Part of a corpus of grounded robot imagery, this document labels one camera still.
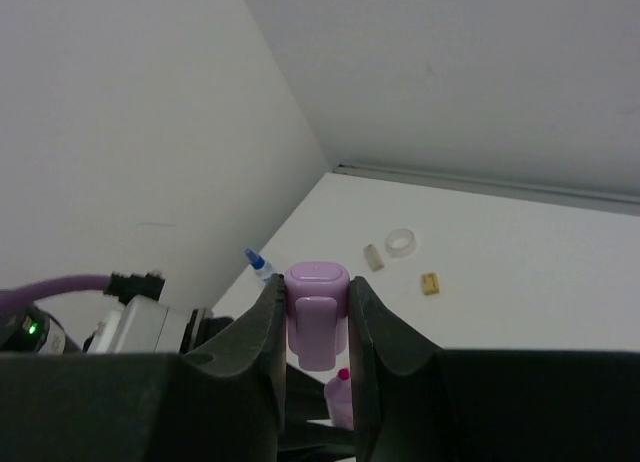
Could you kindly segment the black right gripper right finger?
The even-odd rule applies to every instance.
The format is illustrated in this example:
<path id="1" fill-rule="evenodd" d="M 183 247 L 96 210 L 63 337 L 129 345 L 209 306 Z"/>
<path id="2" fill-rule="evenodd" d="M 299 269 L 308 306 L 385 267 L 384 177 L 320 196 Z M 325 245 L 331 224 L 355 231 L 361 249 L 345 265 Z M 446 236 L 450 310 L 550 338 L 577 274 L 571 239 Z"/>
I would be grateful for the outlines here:
<path id="1" fill-rule="evenodd" d="M 360 461 L 635 461 L 634 352 L 444 349 L 350 282 Z"/>

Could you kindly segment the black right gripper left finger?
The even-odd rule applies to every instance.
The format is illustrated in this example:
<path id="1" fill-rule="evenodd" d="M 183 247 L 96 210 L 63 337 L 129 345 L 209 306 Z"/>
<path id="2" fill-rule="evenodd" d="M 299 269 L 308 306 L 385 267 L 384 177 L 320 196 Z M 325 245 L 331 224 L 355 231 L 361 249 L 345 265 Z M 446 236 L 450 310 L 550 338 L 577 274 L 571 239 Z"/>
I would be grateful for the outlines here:
<path id="1" fill-rule="evenodd" d="M 8 355 L 5 461 L 273 461 L 284 427 L 286 290 L 185 354 Z"/>

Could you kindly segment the purple translucent highlighter pen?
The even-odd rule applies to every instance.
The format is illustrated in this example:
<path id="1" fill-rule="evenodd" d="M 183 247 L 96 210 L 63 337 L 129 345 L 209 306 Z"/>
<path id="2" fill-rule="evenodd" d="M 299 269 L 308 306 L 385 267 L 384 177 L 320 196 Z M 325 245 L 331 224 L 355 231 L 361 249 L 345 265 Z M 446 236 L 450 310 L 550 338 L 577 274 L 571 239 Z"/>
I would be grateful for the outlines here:
<path id="1" fill-rule="evenodd" d="M 287 341 L 308 372 L 328 372 L 347 346 L 346 268 L 334 262 L 300 262 L 284 275 Z"/>

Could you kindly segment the blue cap spray bottle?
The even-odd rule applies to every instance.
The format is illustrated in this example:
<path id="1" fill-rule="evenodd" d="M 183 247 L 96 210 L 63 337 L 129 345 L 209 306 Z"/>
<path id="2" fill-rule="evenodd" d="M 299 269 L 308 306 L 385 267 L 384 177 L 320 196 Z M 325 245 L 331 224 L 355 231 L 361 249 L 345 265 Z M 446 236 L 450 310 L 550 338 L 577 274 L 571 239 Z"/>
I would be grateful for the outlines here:
<path id="1" fill-rule="evenodd" d="M 267 285 L 273 276 L 277 276 L 279 272 L 273 265 L 267 261 L 259 252 L 251 248 L 244 250 L 244 256 L 256 277 Z"/>

